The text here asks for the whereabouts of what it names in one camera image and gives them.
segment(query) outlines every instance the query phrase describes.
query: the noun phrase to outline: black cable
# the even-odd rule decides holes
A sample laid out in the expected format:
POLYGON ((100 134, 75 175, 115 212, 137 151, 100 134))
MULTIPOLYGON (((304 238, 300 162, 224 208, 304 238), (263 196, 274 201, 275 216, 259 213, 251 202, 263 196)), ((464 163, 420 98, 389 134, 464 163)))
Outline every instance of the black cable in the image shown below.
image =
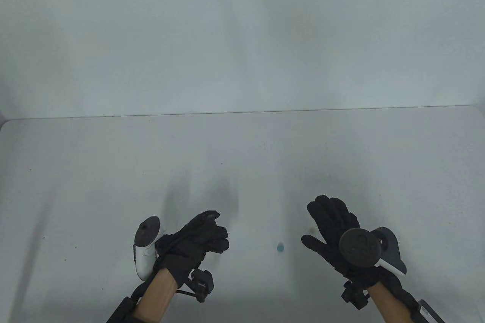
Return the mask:
POLYGON ((191 293, 191 292, 184 292, 183 290, 176 290, 175 292, 179 293, 179 294, 184 294, 184 295, 189 295, 189 296, 192 296, 194 298, 197 297, 197 295, 195 295, 194 293, 191 293))

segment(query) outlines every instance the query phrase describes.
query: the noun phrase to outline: hand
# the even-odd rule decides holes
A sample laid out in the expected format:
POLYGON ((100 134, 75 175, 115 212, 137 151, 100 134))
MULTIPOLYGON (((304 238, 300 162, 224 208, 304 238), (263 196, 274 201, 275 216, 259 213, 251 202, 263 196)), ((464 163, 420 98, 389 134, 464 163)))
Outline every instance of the hand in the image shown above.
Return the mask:
POLYGON ((222 254, 229 248, 227 230, 217 226, 216 211, 206 211, 194 217, 180 231, 165 234, 155 242, 159 257, 154 271, 166 268, 180 288, 188 279, 190 271, 199 267, 206 252, 222 254))
POLYGON ((343 233, 350 228, 358 228, 359 222, 347 206, 338 198, 319 195, 307 205, 307 210, 317 223, 326 243, 310 235, 302 236, 302 243, 322 256, 335 270, 352 281, 357 287, 366 289, 379 280, 376 267, 358 268, 349 264, 341 255, 338 243, 343 233))

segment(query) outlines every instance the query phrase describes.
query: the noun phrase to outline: table surface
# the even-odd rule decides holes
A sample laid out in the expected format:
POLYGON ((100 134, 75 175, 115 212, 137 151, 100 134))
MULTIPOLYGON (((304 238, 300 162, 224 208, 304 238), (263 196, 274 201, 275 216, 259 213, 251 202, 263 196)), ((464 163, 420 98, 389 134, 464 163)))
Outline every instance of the table surface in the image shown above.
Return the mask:
POLYGON ((204 304, 165 321, 375 322, 300 243, 305 205, 340 197, 391 228, 402 283, 445 321, 485 316, 485 120, 474 108, 15 120, 0 133, 0 321, 105 321, 139 283, 137 226, 220 211, 230 249, 204 304), (284 244, 278 252, 277 245, 284 244))

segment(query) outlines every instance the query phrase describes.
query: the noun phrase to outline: skin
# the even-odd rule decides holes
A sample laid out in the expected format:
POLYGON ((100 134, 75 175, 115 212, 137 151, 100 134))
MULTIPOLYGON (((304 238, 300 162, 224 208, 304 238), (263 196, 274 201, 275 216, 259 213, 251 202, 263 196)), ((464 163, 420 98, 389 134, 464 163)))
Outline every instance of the skin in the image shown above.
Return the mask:
MULTIPOLYGON (((177 290, 177 282, 167 269, 160 270, 138 303, 133 316, 147 323, 159 323, 177 290)), ((367 289, 386 323, 413 323, 411 313, 384 285, 367 289)))
POLYGON ((413 323, 407 307, 380 282, 367 289, 386 323, 413 323))
POLYGON ((177 282, 167 269, 158 271, 133 311, 133 317, 146 323, 159 323, 177 290, 177 282))

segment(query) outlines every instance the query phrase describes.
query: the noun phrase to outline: controller handle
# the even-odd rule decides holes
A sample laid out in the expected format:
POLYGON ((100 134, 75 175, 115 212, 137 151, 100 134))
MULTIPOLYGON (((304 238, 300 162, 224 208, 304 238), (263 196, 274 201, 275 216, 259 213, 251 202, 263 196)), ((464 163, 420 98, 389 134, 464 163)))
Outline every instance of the controller handle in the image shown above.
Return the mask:
POLYGON ((135 234, 133 258, 138 277, 145 281, 153 271, 156 261, 155 242, 163 236, 165 230, 157 216, 151 216, 143 221, 135 234))
POLYGON ((407 273, 397 238, 389 228, 379 227, 371 232, 351 228, 342 235, 338 247, 344 259, 353 266, 382 266, 397 276, 407 273))

